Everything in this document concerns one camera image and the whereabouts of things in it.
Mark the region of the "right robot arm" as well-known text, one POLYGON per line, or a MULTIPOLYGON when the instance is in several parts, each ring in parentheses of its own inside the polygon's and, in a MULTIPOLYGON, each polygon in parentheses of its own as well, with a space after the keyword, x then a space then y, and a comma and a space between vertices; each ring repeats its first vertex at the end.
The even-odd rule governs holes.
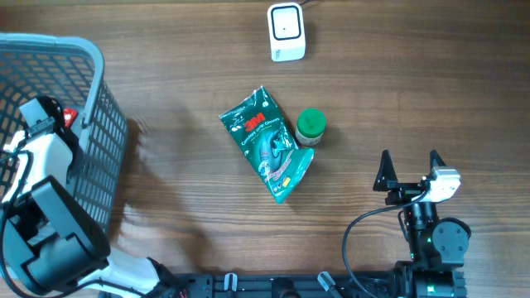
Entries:
POLYGON ((399 210, 398 222, 411 260, 398 261, 389 282, 391 297, 465 297, 463 274, 469 247, 469 225, 440 218, 436 206, 453 197, 460 173, 430 152, 430 172, 417 183, 398 180, 390 152, 382 152, 373 190, 385 192, 385 204, 399 210))

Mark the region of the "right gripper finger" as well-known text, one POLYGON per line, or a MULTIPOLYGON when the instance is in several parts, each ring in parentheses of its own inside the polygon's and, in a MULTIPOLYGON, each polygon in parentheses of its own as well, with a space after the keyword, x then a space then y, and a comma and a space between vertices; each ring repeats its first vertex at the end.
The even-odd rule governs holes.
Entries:
POLYGON ((378 174, 373 183, 373 191, 390 191, 398 188, 398 178, 393 167, 389 150, 384 150, 381 155, 378 174))
POLYGON ((446 163, 442 160, 437 150, 430 151, 430 168, 446 167, 446 163))

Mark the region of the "green 3M gloves bag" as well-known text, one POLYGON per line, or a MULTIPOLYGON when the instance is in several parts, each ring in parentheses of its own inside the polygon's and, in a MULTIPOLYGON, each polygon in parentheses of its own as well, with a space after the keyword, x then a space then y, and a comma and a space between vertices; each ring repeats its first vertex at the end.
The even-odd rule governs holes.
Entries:
POLYGON ((229 134, 272 197, 284 203, 313 161, 312 148, 299 147, 279 105, 264 88, 219 115, 229 134))

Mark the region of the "green lid jar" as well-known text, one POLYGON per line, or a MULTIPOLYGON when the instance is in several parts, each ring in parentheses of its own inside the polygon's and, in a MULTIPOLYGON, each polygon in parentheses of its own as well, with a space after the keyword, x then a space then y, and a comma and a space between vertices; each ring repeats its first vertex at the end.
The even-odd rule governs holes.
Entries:
POLYGON ((296 139, 303 146, 316 145, 324 135, 326 117, 316 108, 308 108, 301 112, 296 121, 296 139))

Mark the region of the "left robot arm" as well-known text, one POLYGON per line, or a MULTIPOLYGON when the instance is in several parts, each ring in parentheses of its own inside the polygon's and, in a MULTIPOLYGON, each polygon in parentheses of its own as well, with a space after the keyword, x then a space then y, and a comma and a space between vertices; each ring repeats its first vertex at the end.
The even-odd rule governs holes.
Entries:
POLYGON ((67 191, 79 147, 64 109, 48 96, 20 107, 24 130, 2 162, 18 165, 1 204, 1 275, 20 297, 66 297, 95 289, 121 297, 185 297, 186 287, 153 259, 111 248, 67 191))

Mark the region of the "red coffee stick sachet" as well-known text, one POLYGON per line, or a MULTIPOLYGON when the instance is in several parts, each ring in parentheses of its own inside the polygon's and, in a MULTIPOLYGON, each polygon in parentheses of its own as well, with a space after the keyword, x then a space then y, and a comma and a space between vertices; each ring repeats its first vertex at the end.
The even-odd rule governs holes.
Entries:
POLYGON ((76 118, 79 116, 79 112, 74 108, 64 108, 63 109, 63 118, 65 121, 65 126, 67 128, 72 128, 76 118))

